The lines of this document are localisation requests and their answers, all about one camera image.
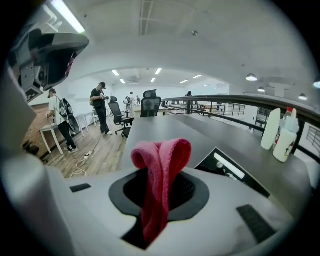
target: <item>railing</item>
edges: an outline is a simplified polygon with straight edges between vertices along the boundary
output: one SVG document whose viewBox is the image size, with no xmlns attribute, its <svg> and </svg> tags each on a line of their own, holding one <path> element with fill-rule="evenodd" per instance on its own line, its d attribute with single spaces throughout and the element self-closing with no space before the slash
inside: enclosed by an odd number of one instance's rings
<svg viewBox="0 0 320 256">
<path fill-rule="evenodd" d="M 320 130 L 309 126 L 308 134 L 306 139 L 312 143 L 312 146 L 320 153 Z"/>
<path fill-rule="evenodd" d="M 180 115 L 187 113 L 187 103 L 175 103 L 174 101 L 167 102 L 166 106 L 171 109 L 170 114 L 172 115 Z M 191 102 L 190 111 L 193 110 L 202 111 L 199 115 L 208 116 L 207 113 L 213 113 L 220 116 L 243 116 L 245 114 L 245 105 L 240 104 L 232 104 L 232 103 L 214 103 L 205 104 L 201 102 Z"/>
<path fill-rule="evenodd" d="M 227 106 L 228 104 L 233 104 L 233 105 L 238 104 L 238 105 L 255 106 L 255 107 L 264 108 L 267 110 L 274 110 L 274 109 L 280 108 L 283 114 L 287 111 L 287 107 L 295 108 L 297 111 L 297 118 L 299 121 L 299 131 L 297 132 L 297 138 L 293 145 L 291 153 L 294 154 L 295 151 L 298 149 L 320 164 L 320 157 L 318 157 L 317 155 L 313 154 L 306 148 L 299 145 L 303 130 L 305 128 L 305 123 L 309 123 L 317 128 L 320 128 L 320 115 L 315 113 L 312 110 L 303 108 L 295 104 L 276 100 L 276 99 L 269 99 L 264 97 L 255 97 L 255 96 L 254 97 L 244 96 L 244 95 L 201 95 L 201 96 L 187 96 L 187 97 L 179 97 L 179 98 L 165 98 L 162 101 L 162 106 L 164 108 L 167 108 L 168 107 L 167 103 L 172 101 L 185 102 L 184 104 L 185 107 L 182 107 L 182 106 L 178 107 L 176 105 L 173 106 L 175 107 L 175 109 L 184 110 L 185 111 L 184 114 L 199 113 L 199 114 L 208 115 L 209 117 L 217 117 L 217 118 L 225 119 L 228 121 L 232 121 L 232 122 L 256 129 L 261 132 L 264 132 L 265 129 L 255 124 L 251 124 L 248 122 L 244 122 L 242 120 L 232 118 L 230 117 L 230 115 L 229 116 L 221 115 L 220 113 L 216 113 L 214 111 L 207 112 L 207 111 L 204 111 L 203 109 L 199 109 L 198 107 L 194 108 L 194 106 L 197 106 L 196 102 L 198 102 L 198 106 L 201 105 L 200 102 L 210 103 L 209 104 L 210 106 L 217 106 L 218 104 L 221 104 L 220 106 L 222 106 L 222 104 L 224 104 L 224 106 Z"/>
</svg>

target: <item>folded towel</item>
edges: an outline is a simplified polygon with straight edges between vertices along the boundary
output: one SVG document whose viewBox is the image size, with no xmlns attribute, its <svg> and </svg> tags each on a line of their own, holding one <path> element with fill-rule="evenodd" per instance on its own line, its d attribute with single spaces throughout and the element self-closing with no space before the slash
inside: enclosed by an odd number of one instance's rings
<svg viewBox="0 0 320 256">
<path fill-rule="evenodd" d="M 169 198 L 177 174 L 187 165 L 191 144 L 186 139 L 164 142 L 139 142 L 131 153 L 133 164 L 148 168 L 148 178 L 141 223 L 148 247 L 165 229 L 169 214 Z"/>
</svg>

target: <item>wooden floor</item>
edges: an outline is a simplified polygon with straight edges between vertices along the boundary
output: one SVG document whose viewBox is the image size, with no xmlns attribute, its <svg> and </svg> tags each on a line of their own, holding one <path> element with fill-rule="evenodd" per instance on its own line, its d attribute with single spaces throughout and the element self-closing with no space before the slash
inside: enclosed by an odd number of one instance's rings
<svg viewBox="0 0 320 256">
<path fill-rule="evenodd" d="M 89 132 L 83 130 L 84 137 L 81 133 L 73 138 L 74 143 L 77 145 L 79 151 L 76 153 L 69 153 L 64 151 L 61 155 L 59 150 L 56 148 L 49 154 L 45 159 L 48 160 L 47 165 L 59 169 L 65 178 L 69 178 L 70 175 L 77 170 L 77 162 L 84 159 L 84 154 L 93 151 L 100 136 L 100 141 L 97 144 L 94 153 L 90 158 L 82 165 L 79 163 L 78 167 L 81 165 L 81 169 L 86 171 L 87 176 L 100 175 L 109 172 L 114 172 L 118 170 L 118 164 L 121 160 L 122 154 L 124 152 L 126 141 L 125 137 L 121 137 L 121 132 L 116 135 L 102 135 L 100 133 L 99 122 L 97 127 L 95 125 L 89 126 Z M 107 124 L 111 131 L 119 130 L 121 127 L 116 126 L 107 118 Z M 62 150 L 66 146 L 66 143 L 60 145 Z M 84 176 L 85 174 L 74 174 L 72 177 Z"/>
</svg>

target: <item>black pants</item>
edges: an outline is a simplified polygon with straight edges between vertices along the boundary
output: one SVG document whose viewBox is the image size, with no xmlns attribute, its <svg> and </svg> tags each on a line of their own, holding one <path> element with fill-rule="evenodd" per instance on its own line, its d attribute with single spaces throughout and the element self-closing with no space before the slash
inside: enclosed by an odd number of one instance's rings
<svg viewBox="0 0 320 256">
<path fill-rule="evenodd" d="M 69 130 L 69 124 L 67 121 L 64 121 L 58 125 L 59 131 L 62 134 L 62 136 L 66 140 L 66 145 L 71 146 L 73 149 L 75 149 L 77 146 L 74 143 L 74 140 L 72 139 L 70 135 L 70 130 Z"/>
<path fill-rule="evenodd" d="M 106 122 L 106 119 L 107 119 L 106 109 L 104 107 L 97 107 L 95 111 L 96 111 L 96 114 L 98 115 L 102 132 L 105 132 L 105 134 L 107 134 L 108 132 L 110 132 L 110 130 Z"/>
</svg>

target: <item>black t-shirt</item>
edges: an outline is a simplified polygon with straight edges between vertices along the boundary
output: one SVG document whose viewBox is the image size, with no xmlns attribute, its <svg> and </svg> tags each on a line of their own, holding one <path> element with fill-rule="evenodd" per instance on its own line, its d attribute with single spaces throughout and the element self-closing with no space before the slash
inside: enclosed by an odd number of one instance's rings
<svg viewBox="0 0 320 256">
<path fill-rule="evenodd" d="M 95 97 L 95 96 L 100 96 L 100 94 L 104 94 L 104 92 L 102 90 L 97 90 L 97 89 L 93 89 L 92 92 L 91 92 L 91 96 L 90 98 L 92 97 Z M 94 109 L 98 109 L 98 108 L 106 108 L 106 102 L 104 99 L 96 99 L 96 100 L 93 100 L 93 108 Z"/>
</svg>

